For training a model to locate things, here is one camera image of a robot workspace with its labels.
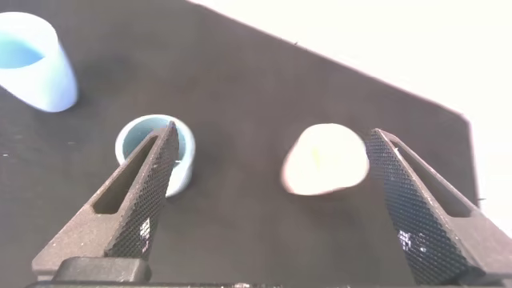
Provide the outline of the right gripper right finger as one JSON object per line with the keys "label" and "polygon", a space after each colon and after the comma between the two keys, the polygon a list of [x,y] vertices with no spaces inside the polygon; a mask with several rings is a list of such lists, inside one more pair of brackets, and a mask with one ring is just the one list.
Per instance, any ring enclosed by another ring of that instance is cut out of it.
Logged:
{"label": "right gripper right finger", "polygon": [[366,140],[371,173],[419,285],[509,285],[511,239],[404,142]]}

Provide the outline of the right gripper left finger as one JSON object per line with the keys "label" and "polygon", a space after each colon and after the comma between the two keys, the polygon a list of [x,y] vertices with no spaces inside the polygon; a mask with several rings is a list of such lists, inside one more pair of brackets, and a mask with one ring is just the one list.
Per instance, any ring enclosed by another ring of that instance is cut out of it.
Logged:
{"label": "right gripper left finger", "polygon": [[175,124],[150,132],[33,259],[38,279],[73,257],[147,260],[177,157]]}

